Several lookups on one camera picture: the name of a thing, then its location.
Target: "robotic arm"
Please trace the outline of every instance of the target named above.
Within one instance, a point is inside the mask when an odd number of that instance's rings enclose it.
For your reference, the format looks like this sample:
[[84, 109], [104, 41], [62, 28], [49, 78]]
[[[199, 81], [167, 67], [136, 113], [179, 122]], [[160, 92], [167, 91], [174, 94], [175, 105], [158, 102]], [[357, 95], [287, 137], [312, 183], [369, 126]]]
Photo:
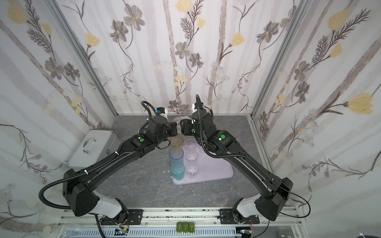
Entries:
[[[233, 208], [233, 216], [237, 222], [244, 217], [261, 213], [264, 217], [275, 220], [289, 197], [293, 183], [288, 179], [280, 179], [266, 170], [254, 160], [236, 141], [234, 136], [225, 130], [217, 130], [213, 123], [213, 114], [209, 114], [196, 96], [197, 111], [193, 113], [192, 120], [181, 121], [181, 132], [184, 135], [193, 135], [204, 151], [211, 157], [224, 158], [240, 170], [258, 189], [260, 194], [252, 198], [240, 199]], [[151, 117], [149, 105], [155, 116]], [[103, 221], [109, 224], [121, 224], [130, 217], [128, 209], [118, 199], [111, 199], [99, 194], [95, 189], [106, 178], [125, 165], [143, 157], [147, 153], [159, 148], [168, 137], [176, 136], [175, 122], [169, 123], [164, 108], [155, 110], [148, 102], [142, 105], [149, 113], [148, 121], [142, 126], [138, 134], [121, 143], [115, 153], [105, 157], [99, 162], [75, 172], [70, 169], [64, 178], [52, 182], [40, 190], [40, 200], [51, 207], [71, 209], [76, 216], [101, 214]], [[63, 183], [63, 196], [69, 206], [57, 205], [44, 197], [44, 192], [57, 184]]]

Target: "black mounting plate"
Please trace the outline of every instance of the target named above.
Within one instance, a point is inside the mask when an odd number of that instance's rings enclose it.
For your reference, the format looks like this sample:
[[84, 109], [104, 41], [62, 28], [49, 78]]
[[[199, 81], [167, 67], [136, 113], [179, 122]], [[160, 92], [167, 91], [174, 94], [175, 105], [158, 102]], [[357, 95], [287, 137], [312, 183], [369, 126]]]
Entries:
[[[140, 225], [140, 222], [143, 217], [143, 210], [142, 209], [129, 209], [128, 213], [130, 214], [130, 218], [128, 220], [129, 225]], [[103, 217], [99, 221], [101, 225], [115, 225], [115, 221], [112, 221], [108, 217]]]
[[[221, 221], [221, 225], [237, 224], [237, 222], [234, 221], [232, 209], [220, 209], [219, 219]], [[243, 224], [250, 224], [249, 218], [244, 218], [244, 220], [245, 222]], [[259, 217], [251, 216], [251, 221], [253, 222], [253, 224], [259, 224]]]

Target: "blue cup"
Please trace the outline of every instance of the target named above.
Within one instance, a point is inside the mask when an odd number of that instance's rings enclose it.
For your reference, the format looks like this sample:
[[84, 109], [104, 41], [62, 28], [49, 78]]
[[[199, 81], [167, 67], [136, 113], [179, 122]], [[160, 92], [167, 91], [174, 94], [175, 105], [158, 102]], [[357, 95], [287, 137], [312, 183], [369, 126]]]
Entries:
[[184, 162], [184, 151], [180, 147], [172, 148], [169, 151], [169, 156], [171, 157], [172, 164], [183, 163]]
[[174, 179], [180, 181], [184, 178], [185, 167], [182, 163], [175, 163], [171, 166], [171, 173]]

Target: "gray marble tabletop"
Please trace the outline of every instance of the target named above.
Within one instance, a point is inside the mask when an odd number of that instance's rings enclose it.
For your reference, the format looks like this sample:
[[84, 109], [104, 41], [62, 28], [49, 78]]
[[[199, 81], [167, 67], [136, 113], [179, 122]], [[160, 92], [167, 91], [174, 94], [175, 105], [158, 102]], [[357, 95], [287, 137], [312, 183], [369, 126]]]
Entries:
[[[117, 116], [111, 130], [119, 139], [131, 137], [147, 117]], [[214, 123], [217, 129], [230, 132], [254, 159], [261, 162], [245, 116], [215, 116]], [[126, 165], [106, 179], [97, 191], [121, 199], [130, 208], [231, 207], [241, 197], [258, 194], [258, 190], [235, 167], [234, 175], [229, 179], [175, 185], [168, 172], [171, 166], [169, 150], [156, 149]]]

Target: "wall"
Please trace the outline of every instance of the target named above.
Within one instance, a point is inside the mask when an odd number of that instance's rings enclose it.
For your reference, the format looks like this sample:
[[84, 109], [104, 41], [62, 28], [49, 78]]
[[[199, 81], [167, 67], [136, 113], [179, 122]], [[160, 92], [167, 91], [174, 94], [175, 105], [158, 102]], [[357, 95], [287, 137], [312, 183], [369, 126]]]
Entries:
[[299, 1], [57, 1], [119, 113], [249, 113]]
[[[43, 1], [1, 1], [0, 28], [0, 233], [50, 237], [62, 210], [43, 205], [39, 190], [113, 116]], [[62, 186], [45, 194], [67, 204]]]
[[311, 238], [381, 234], [380, 22], [379, 1], [312, 1], [255, 115]]

